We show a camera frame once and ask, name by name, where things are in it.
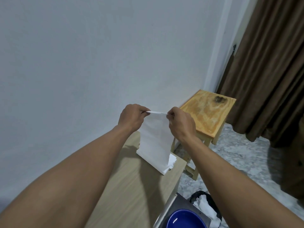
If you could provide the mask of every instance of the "white tissue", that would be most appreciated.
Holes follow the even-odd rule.
[[[208,218],[211,219],[209,228],[218,228],[221,224],[221,220],[216,216],[216,212],[209,206],[206,195],[201,195],[193,205],[202,211]]]
[[[173,168],[176,157],[171,154],[173,135],[169,129],[166,113],[148,111],[141,125],[140,145],[137,154],[162,174]]]

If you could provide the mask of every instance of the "wood grain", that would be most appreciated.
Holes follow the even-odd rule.
[[[152,227],[177,184],[186,162],[177,157],[162,175],[136,154],[135,132],[120,152],[111,178],[86,227]]]
[[[236,99],[199,90],[181,109],[191,114],[196,130],[215,138]]]

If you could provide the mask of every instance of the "left hand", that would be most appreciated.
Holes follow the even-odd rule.
[[[146,111],[150,110],[138,104],[129,104],[121,112],[118,125],[129,128],[133,133],[141,127],[143,119],[149,115]]]

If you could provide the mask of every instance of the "blue plastic bowl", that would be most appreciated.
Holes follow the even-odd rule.
[[[207,228],[203,220],[193,211],[179,209],[170,216],[167,228]]]

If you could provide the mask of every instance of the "floor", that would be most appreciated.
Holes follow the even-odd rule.
[[[256,141],[250,142],[245,135],[234,132],[229,124],[225,124],[217,145],[211,144],[210,148],[230,164],[245,172],[279,202],[304,220],[304,208],[297,199],[281,191],[278,184],[282,169],[282,150],[271,148],[269,141],[265,138],[258,138]],[[183,156],[184,152],[182,146],[179,145],[175,153]],[[184,198],[189,198],[198,190],[208,191],[202,178],[199,176],[197,181],[194,181],[184,171],[178,192]],[[223,220],[220,227],[228,226]]]

